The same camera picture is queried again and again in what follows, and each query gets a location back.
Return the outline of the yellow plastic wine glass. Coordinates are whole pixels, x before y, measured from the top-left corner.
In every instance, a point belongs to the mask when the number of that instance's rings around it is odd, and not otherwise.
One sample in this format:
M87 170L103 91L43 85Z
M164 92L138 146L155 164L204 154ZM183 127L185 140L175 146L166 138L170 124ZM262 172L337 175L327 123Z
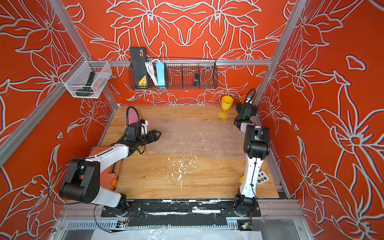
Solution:
M221 100L222 111L219 113L219 117L226 119L228 117L227 111L232 107L234 99L230 96L224 96Z

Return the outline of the pink glass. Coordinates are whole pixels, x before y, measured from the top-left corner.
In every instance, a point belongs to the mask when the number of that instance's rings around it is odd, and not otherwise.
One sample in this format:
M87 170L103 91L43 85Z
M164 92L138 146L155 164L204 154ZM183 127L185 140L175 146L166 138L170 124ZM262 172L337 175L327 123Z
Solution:
M135 107L129 106L126 110L126 122L127 126L130 124L140 122L140 114Z

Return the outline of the orange plastic wine glass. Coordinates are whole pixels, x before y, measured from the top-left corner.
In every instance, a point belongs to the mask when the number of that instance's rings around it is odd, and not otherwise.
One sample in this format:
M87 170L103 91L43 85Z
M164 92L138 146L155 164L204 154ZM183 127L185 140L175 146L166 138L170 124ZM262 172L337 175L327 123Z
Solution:
M240 103L243 104L243 103L246 103L246 102L247 102L247 95L242 95Z

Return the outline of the bubble wrap sheet clear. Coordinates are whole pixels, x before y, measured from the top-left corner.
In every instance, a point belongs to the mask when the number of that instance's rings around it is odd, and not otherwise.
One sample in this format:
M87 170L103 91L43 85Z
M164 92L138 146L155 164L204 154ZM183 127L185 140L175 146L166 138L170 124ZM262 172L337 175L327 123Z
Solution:
M206 158L243 159L245 133L230 122L204 122L202 151Z

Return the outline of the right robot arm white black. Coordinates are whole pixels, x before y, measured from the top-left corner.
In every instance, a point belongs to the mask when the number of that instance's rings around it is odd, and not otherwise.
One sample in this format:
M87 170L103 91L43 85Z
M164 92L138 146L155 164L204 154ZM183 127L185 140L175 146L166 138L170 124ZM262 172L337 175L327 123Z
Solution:
M240 102L236 105L238 113L234 125L245 133L244 153L247 165L243 182L235 196L234 209L239 213L253 212L257 206L256 188L259 173L265 158L269 155L270 129L255 125L251 118L257 113L257 107L250 102Z

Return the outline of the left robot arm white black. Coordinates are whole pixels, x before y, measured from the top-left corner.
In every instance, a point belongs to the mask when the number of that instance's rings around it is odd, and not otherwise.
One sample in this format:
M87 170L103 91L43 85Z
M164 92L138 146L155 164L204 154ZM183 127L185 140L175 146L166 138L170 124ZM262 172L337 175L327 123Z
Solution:
M130 124L122 137L108 149L84 159L73 158L69 166L59 195L63 198L84 204L94 204L125 211L128 208L127 197L101 186L101 173L150 143L159 140L162 133L147 131L148 123L140 121Z

